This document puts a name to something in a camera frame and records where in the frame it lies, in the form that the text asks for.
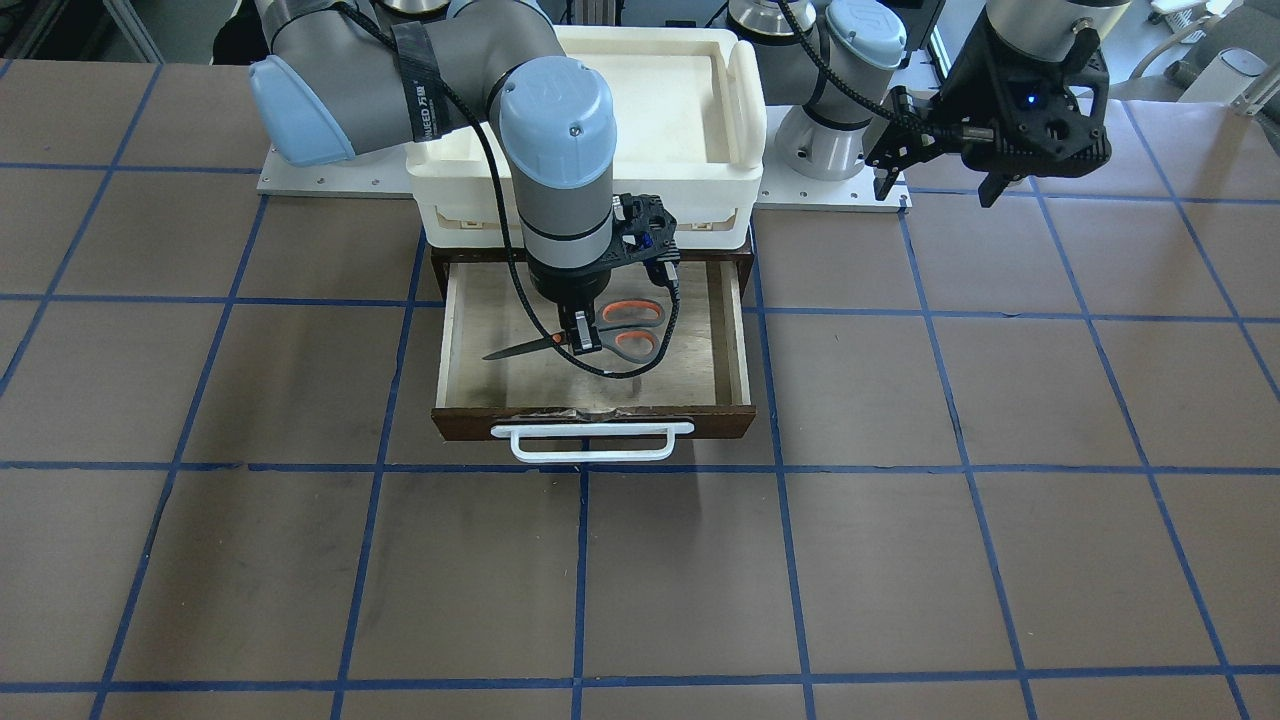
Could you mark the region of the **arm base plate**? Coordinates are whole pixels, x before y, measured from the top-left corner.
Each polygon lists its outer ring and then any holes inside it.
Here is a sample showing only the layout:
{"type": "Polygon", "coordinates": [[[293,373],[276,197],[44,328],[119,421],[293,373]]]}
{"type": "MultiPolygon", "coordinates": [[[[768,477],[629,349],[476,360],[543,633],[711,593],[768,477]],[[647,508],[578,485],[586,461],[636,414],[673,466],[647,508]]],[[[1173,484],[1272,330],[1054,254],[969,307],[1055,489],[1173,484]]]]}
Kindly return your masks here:
{"type": "Polygon", "coordinates": [[[271,146],[264,159],[257,191],[266,196],[335,199],[411,199],[402,146],[316,167],[289,164],[271,146]]]}
{"type": "Polygon", "coordinates": [[[850,179],[824,181],[800,174],[786,164],[774,141],[777,124],[769,126],[763,158],[763,176],[755,208],[799,211],[908,211],[913,199],[900,181],[886,199],[878,200],[876,174],[863,169],[850,179]]]}

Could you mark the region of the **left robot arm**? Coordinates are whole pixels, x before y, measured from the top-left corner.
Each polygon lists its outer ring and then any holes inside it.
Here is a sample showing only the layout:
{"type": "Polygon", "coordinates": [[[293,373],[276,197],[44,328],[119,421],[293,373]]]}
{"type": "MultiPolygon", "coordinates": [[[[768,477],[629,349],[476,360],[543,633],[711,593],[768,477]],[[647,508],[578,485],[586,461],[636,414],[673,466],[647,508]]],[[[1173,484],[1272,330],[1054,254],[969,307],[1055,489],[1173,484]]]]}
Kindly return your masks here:
{"type": "Polygon", "coordinates": [[[765,102],[787,108],[781,164],[838,183],[867,174],[877,200],[942,155],[982,173],[988,208],[1027,177],[1080,178],[1112,155],[1103,37],[1124,1],[987,1],[940,88],[892,77],[909,31],[882,1],[728,1],[724,26],[756,54],[765,102]]]}

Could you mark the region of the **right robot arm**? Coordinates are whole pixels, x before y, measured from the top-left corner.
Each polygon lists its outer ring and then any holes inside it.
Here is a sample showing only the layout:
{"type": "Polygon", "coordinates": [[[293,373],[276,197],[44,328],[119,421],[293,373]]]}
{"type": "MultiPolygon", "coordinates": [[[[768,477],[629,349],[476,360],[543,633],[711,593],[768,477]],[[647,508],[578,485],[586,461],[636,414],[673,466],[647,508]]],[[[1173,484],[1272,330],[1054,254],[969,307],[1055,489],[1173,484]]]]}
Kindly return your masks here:
{"type": "Polygon", "coordinates": [[[381,24],[366,1],[260,1],[268,54],[250,86],[275,150],[319,167],[468,128],[503,155],[532,287],[568,360],[613,336],[596,299],[640,263],[676,320],[675,219],[652,195],[614,193],[620,138],[605,78],[568,56],[535,1],[453,1],[442,20],[381,24]]]}

